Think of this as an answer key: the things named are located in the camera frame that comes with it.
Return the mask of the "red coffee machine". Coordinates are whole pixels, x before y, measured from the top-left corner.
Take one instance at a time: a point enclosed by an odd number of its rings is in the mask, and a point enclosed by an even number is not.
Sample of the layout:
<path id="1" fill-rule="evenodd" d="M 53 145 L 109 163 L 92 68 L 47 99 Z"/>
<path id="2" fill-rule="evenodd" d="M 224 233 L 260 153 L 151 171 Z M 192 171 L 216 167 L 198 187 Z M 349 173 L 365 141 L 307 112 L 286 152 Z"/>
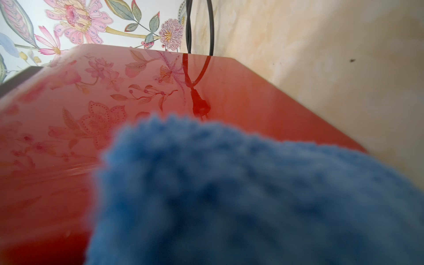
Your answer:
<path id="1" fill-rule="evenodd" d="M 83 45 L 1 79 L 1 264 L 82 265 L 107 195 L 131 174 L 223 172 L 261 139 L 364 147 L 242 63 Z"/>

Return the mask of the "blue microfiber cloth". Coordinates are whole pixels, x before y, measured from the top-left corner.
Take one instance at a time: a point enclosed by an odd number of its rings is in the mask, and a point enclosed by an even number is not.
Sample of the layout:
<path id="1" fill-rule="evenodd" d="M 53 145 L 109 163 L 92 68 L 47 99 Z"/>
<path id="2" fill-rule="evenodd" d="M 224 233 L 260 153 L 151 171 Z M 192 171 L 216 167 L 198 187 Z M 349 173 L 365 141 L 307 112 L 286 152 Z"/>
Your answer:
<path id="1" fill-rule="evenodd" d="M 424 194 L 364 153 L 219 123 L 124 127 L 88 265 L 421 265 Z"/>

